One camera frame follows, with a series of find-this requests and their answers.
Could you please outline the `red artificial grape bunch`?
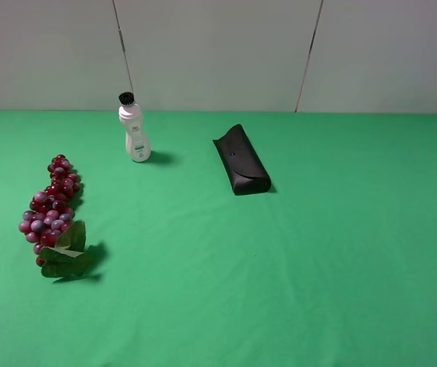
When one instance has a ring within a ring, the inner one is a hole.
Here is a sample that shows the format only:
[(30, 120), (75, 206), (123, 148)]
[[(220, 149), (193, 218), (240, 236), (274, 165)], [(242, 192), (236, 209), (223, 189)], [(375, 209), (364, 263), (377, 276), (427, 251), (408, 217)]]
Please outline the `red artificial grape bunch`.
[(50, 184), (33, 195), (18, 231), (33, 245), (43, 277), (85, 277), (96, 267), (98, 257), (86, 244), (85, 222), (75, 219), (83, 193), (81, 177), (63, 154), (51, 159), (47, 171)]

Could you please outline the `black glasses case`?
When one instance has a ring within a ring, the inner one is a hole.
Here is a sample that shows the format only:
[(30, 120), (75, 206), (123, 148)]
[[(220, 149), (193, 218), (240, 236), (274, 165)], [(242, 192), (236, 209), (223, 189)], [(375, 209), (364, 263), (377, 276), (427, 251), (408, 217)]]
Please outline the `black glasses case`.
[(236, 196), (269, 192), (272, 181), (241, 124), (213, 140)]

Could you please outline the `white bottle with black cap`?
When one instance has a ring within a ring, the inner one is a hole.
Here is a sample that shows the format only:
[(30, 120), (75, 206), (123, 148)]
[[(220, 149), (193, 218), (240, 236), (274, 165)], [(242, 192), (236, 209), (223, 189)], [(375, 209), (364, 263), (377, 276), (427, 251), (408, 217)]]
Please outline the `white bottle with black cap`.
[(126, 151), (134, 162), (150, 158), (152, 147), (143, 128), (144, 115), (132, 92), (119, 95), (119, 120), (126, 130)]

